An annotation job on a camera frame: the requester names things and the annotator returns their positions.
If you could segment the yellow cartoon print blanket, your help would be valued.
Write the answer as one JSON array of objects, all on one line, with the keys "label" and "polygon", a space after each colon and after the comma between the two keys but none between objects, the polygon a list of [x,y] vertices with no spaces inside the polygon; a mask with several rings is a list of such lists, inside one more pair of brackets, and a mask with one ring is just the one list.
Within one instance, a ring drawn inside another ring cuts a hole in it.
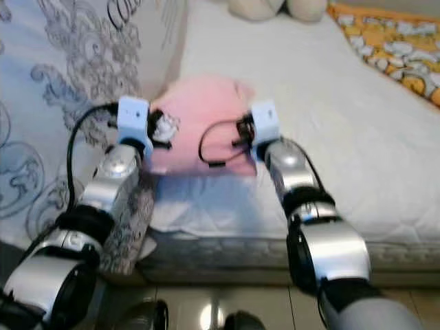
[{"label": "yellow cartoon print blanket", "polygon": [[327,13],[368,66],[440,108],[440,18],[336,3]]}]

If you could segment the white bed mattress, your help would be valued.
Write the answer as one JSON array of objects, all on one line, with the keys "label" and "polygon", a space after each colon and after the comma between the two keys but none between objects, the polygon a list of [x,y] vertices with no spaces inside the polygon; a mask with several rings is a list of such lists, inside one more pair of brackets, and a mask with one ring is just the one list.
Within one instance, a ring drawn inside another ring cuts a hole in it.
[{"label": "white bed mattress", "polygon": [[[219,74],[273,100],[342,216],[364,236],[372,272],[440,277],[440,109],[367,66],[324,18],[251,23],[222,0],[191,0],[183,76]],[[286,220],[261,164],[252,178],[163,178],[157,247],[138,268],[286,273]]]}]

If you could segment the black robot right foot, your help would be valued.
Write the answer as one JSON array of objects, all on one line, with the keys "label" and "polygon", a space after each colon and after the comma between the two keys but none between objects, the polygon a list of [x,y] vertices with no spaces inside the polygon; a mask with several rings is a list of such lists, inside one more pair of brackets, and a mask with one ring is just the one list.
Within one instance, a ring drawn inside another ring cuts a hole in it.
[{"label": "black robot right foot", "polygon": [[254,314],[236,311],[226,316],[222,330],[267,330],[267,327]]}]

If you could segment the black robot foot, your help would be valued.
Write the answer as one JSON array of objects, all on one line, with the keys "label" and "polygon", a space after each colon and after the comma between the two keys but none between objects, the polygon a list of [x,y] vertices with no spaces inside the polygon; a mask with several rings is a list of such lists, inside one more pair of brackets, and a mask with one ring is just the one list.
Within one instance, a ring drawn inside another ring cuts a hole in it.
[{"label": "black robot foot", "polygon": [[267,330],[267,327],[254,314],[236,311],[226,316],[222,330]]},{"label": "black robot foot", "polygon": [[145,300],[130,306],[110,330],[168,330],[169,308],[164,300]]}]

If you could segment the white quilt with grey swirls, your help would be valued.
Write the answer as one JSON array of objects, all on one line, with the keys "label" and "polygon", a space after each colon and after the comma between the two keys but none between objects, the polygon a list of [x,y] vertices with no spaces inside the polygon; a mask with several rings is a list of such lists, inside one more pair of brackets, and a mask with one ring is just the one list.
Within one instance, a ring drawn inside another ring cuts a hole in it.
[{"label": "white quilt with grey swirls", "polygon": [[4,0],[0,22],[0,228],[25,250],[66,210],[113,117],[92,107],[154,100],[178,78],[188,0]]}]

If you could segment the black robot left foot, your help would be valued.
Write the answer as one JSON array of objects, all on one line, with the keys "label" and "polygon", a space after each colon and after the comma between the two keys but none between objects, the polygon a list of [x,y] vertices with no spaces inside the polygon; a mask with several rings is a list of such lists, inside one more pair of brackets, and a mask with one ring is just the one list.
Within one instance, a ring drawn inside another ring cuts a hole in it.
[{"label": "black robot left foot", "polygon": [[130,306],[110,330],[168,330],[169,308],[164,300],[145,300]]}]

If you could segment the pink pillow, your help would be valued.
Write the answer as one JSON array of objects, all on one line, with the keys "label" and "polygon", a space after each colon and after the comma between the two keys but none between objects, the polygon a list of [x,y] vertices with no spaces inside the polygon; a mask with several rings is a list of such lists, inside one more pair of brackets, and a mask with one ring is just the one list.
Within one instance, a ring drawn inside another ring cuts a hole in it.
[{"label": "pink pillow", "polygon": [[173,82],[151,112],[162,110],[179,119],[172,146],[154,146],[150,171],[158,175],[215,176],[256,174],[254,160],[239,137],[235,122],[254,100],[255,90],[229,76],[186,76]]}]

